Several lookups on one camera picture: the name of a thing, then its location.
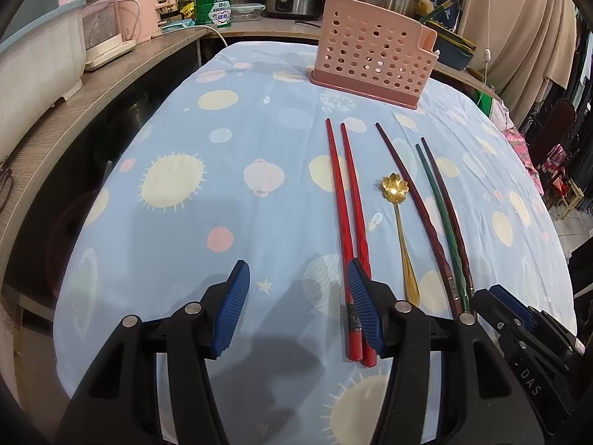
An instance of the red chopsticks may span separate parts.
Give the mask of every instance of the red chopsticks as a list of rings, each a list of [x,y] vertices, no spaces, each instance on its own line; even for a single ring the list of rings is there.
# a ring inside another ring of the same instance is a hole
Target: red chopsticks
[[[348,218],[348,206],[346,205],[346,194],[342,183],[342,173],[339,160],[337,158],[336,142],[331,129],[330,119],[325,120],[327,127],[327,137],[330,144],[331,170],[334,177],[334,188],[336,190],[337,215],[340,228],[340,242],[342,244],[342,264],[344,273],[344,286],[346,291],[346,306],[348,308],[348,343],[349,349],[346,352],[348,359],[352,361],[361,361],[367,367],[373,367],[377,364],[377,354],[362,335],[360,320],[354,307],[354,300],[348,288],[346,279],[348,263],[354,258],[354,247],[352,245],[352,235],[350,233],[350,221]],[[346,165],[348,167],[348,179],[352,192],[352,205],[354,208],[354,225],[357,234],[357,247],[359,259],[368,276],[371,276],[371,264],[369,261],[369,252],[367,245],[367,235],[365,231],[364,215],[362,213],[361,195],[358,189],[357,175],[352,159],[352,151],[348,141],[348,132],[345,124],[342,123],[342,138],[346,154]]]
[[[371,261],[369,259],[369,246],[367,244],[367,227],[365,217],[362,212],[361,193],[358,189],[357,171],[354,168],[354,159],[348,141],[348,130],[346,124],[342,122],[342,139],[344,140],[344,153],[346,154],[346,166],[348,167],[348,181],[350,182],[350,192],[352,193],[352,208],[354,210],[354,230],[357,233],[358,259],[362,267],[371,278]],[[364,335],[362,336],[362,364],[372,368],[377,364],[377,353],[367,343]]]

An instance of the star pattern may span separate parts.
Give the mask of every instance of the star pattern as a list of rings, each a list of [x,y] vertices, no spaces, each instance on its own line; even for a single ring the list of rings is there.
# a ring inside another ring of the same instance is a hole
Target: star pattern
[[[266,278],[264,281],[256,281],[256,284],[259,286],[260,291],[263,291],[268,295],[270,294],[272,283],[268,282],[268,278]]]

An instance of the chopsticks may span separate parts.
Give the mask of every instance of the chopsticks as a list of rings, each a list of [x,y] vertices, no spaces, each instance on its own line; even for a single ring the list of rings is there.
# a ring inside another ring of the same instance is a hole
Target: chopsticks
[[[348,288],[346,280],[348,263],[354,259],[354,246],[352,244],[352,235],[350,233],[350,221],[348,218],[348,205],[346,205],[346,193],[342,183],[342,173],[340,163],[337,157],[336,142],[334,140],[333,130],[331,129],[331,120],[325,120],[327,128],[327,137],[330,147],[331,170],[333,173],[334,189],[336,190],[337,215],[340,230],[340,242],[342,245],[342,265],[344,275],[344,287],[346,295],[346,307],[348,308],[348,350],[346,356],[351,361],[361,361],[365,366],[372,367],[377,364],[377,355],[375,351],[367,344],[362,335],[360,320],[354,306],[354,300]],[[365,272],[371,271],[371,265],[368,257],[368,245],[365,233],[364,215],[362,213],[362,203],[360,191],[358,189],[357,177],[352,160],[352,151],[348,141],[346,126],[342,124],[342,137],[346,154],[346,165],[348,167],[348,179],[352,192],[352,203],[354,208],[355,232],[357,234],[357,246],[361,263]]]
[[[358,259],[361,262],[365,273],[371,279],[371,261],[369,260],[369,246],[367,244],[367,227],[362,212],[361,193],[358,189],[357,171],[354,167],[350,141],[348,140],[348,130],[346,124],[342,122],[342,139],[344,140],[344,153],[346,155],[346,166],[348,168],[348,181],[350,182],[350,192],[352,195],[352,209],[354,210],[354,230],[357,235]],[[377,364],[377,353],[370,347],[362,336],[362,364],[372,368]]]
[[[348,287],[347,268],[348,263],[354,259],[354,249],[352,247],[352,236],[350,234],[350,221],[348,220],[348,206],[346,206],[346,195],[344,193],[344,184],[342,183],[342,173],[340,172],[340,162],[337,159],[336,142],[331,130],[331,121],[325,120],[327,127],[327,137],[330,142],[330,160],[331,170],[334,178],[334,189],[336,190],[337,200],[337,219],[340,229],[340,242],[342,243],[342,264],[344,274],[344,288],[346,295],[346,308],[348,309],[348,350],[346,356],[351,361],[361,361],[362,359],[362,328],[358,319],[354,300]]]
[[[431,223],[431,218],[428,215],[428,211],[426,210],[424,202],[422,202],[422,197],[420,197],[420,193],[418,192],[416,185],[414,185],[414,182],[412,181],[410,174],[408,173],[407,169],[405,169],[404,163],[397,154],[395,147],[393,147],[393,144],[391,143],[389,136],[385,133],[379,122],[377,122],[375,125],[377,126],[377,129],[379,130],[379,133],[381,134],[383,141],[387,145],[387,149],[393,157],[396,166],[401,172],[401,175],[403,176],[404,180],[407,181],[408,187],[410,188],[412,200],[416,205],[416,210],[420,215],[420,219],[422,220],[422,224],[424,225],[426,234],[428,234],[428,239],[431,242],[432,252],[434,253],[435,258],[437,259],[439,272],[441,274],[441,279],[443,280],[443,283],[445,285],[445,292],[447,293],[447,299],[449,300],[451,313],[453,315],[453,318],[455,318],[459,314],[463,313],[463,308],[461,306],[460,296],[457,292],[457,287],[453,279],[453,274],[451,273],[451,268],[449,267],[449,263],[447,263],[447,260],[445,258],[445,252],[437,236],[437,231]]]
[[[420,160],[422,161],[422,166],[424,168],[424,172],[426,173],[426,177],[428,177],[428,181],[431,184],[432,193],[434,194],[435,200],[437,202],[439,215],[441,216],[441,221],[443,221],[445,237],[447,238],[449,253],[451,255],[451,260],[453,261],[453,273],[455,275],[455,284],[457,286],[457,292],[459,293],[459,296],[461,296],[461,303],[463,305],[464,312],[469,312],[470,302],[467,299],[466,294],[466,280],[463,276],[463,271],[461,270],[461,258],[459,257],[459,250],[457,248],[457,241],[455,238],[455,234],[453,232],[451,219],[447,212],[445,202],[443,201],[441,191],[437,185],[437,181],[435,180],[435,177],[432,175],[431,168],[428,165],[426,157],[422,153],[422,149],[420,148],[419,144],[416,144],[416,150],[418,152],[418,155],[420,156]]]
[[[457,249],[459,251],[459,257],[461,259],[463,275],[466,279],[466,293],[468,299],[471,300],[471,297],[474,295],[474,280],[471,277],[470,261],[467,258],[466,245],[463,242],[463,236],[461,234],[459,221],[457,220],[457,214],[455,214],[455,209],[453,208],[453,203],[451,202],[447,186],[445,185],[445,181],[443,180],[441,171],[437,166],[437,162],[435,161],[435,158],[432,155],[431,149],[428,147],[428,144],[426,143],[426,139],[424,137],[421,140],[422,145],[424,146],[424,149],[426,151],[426,155],[428,155],[428,160],[431,162],[432,170],[435,173],[435,178],[437,179],[439,189],[441,190],[441,194],[443,195],[443,201],[445,201],[445,206],[447,208],[447,212],[451,220],[451,225],[453,226],[453,233],[455,234],[455,240],[457,241]]]

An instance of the flower-shaped spoon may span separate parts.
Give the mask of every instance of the flower-shaped spoon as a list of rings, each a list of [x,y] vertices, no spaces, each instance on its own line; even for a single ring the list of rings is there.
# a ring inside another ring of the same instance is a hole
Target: flower-shaped spoon
[[[405,201],[405,193],[408,192],[407,182],[401,179],[399,174],[392,174],[389,177],[383,178],[383,195],[393,204],[395,209],[395,219],[397,221],[397,235],[400,240],[401,249],[401,265],[404,272],[404,289],[405,298],[414,306],[420,304],[420,292],[418,291],[418,284],[414,270],[411,267],[410,256],[405,247],[404,232],[401,227],[401,216],[399,204]]]

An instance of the curtain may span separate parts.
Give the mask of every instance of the curtain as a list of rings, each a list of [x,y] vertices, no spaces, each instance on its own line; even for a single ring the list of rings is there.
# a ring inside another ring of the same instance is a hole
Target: curtain
[[[459,34],[477,45],[470,66],[484,71],[491,52],[488,83],[521,122],[533,102],[543,99],[550,80],[566,88],[576,46],[571,0],[464,0]]]

